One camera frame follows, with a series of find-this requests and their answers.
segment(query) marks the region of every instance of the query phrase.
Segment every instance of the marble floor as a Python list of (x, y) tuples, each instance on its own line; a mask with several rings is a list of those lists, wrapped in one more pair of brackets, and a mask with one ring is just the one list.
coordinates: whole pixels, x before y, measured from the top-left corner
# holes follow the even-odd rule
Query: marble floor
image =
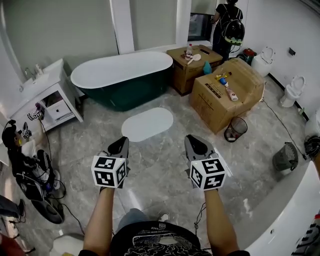
[[(266, 78), (264, 98), (286, 125), (300, 149), (303, 149), (304, 119), (296, 107), (278, 106), (283, 91), (269, 77)], [(94, 185), (91, 173), (93, 156), (122, 136), (121, 126), (130, 116), (155, 107), (173, 114), (173, 125), (167, 131), (129, 146), (131, 171), (123, 189), (117, 189), (113, 207), (113, 229), (131, 209), (138, 208), (150, 219), (168, 212), (173, 224), (194, 232), (194, 222), (204, 203), (204, 193), (192, 189), (186, 176), (187, 158), (184, 138), (188, 134), (200, 136), (211, 142), (224, 157), (232, 176), (225, 181), (219, 194), (233, 224), (250, 214), (259, 202), (281, 179), (272, 167), (273, 155), (290, 142), (285, 128), (265, 103), (259, 102), (244, 117), (248, 131), (235, 143), (225, 140), (223, 132), (213, 134), (189, 105), (189, 97), (180, 97), (173, 89), (161, 97), (127, 112), (114, 112), (91, 99), (83, 102), (84, 122), (76, 119), (48, 132), (52, 165), (60, 171), (66, 186), (62, 203), (85, 228), (95, 207), (99, 188)], [(18, 188), (11, 171), (4, 168), (0, 179), (1, 194), (9, 190), (15, 202), (24, 195)], [(26, 222), (18, 224), (20, 233), (36, 247), (33, 255), (47, 255), (53, 239), (61, 233), (78, 233), (77, 221), (64, 209), (65, 221), (60, 225), (45, 220), (26, 201)], [(208, 246), (206, 214), (199, 223), (198, 237), (203, 247)]]

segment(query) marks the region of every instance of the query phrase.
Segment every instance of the white toilet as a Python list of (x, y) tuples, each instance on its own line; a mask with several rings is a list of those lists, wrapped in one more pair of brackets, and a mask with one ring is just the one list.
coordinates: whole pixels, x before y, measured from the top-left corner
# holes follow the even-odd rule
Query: white toilet
[(275, 50), (266, 47), (263, 51), (255, 56), (252, 60), (251, 67), (256, 70), (262, 77), (267, 76), (272, 68), (272, 64), (275, 59)]
[(280, 104), (284, 108), (290, 108), (295, 101), (300, 98), (306, 86), (304, 76), (296, 75), (290, 84), (285, 87), (284, 96), (280, 99)]

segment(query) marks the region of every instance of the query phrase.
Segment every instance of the backpack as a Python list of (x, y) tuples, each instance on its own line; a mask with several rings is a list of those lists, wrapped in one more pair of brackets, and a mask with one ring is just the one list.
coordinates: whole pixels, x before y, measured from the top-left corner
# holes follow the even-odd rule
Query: backpack
[(238, 12), (235, 18), (231, 18), (226, 5), (223, 4), (223, 6), (226, 10), (226, 14), (228, 14), (229, 16), (229, 21), (226, 21), (225, 23), (221, 24), (220, 19), (220, 25), (221, 28), (223, 28), (221, 36), (229, 44), (240, 46), (243, 43), (243, 39), (245, 37), (245, 26), (240, 21), (242, 11), (238, 8)]

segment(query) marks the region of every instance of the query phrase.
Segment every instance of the red object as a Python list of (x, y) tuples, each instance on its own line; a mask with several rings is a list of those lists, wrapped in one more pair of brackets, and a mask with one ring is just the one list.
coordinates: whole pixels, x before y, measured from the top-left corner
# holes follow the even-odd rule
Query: red object
[(253, 50), (251, 50), (250, 48), (244, 49), (244, 50), (243, 50), (243, 53), (246, 54), (246, 55), (248, 55), (248, 56), (256, 56), (256, 55), (257, 55), (257, 54), (256, 54)]
[(25, 256), (25, 252), (20, 248), (18, 243), (13, 239), (9, 238), (3, 234), (1, 236), (1, 244), (0, 248), (6, 253), (8, 256)]

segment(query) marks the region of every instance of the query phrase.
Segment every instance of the bath mat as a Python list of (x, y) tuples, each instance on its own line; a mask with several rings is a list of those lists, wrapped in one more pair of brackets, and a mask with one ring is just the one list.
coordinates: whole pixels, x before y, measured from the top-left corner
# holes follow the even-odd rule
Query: bath mat
[(171, 112), (162, 107), (155, 107), (129, 117), (123, 122), (121, 132), (131, 142), (141, 142), (168, 130), (174, 122)]

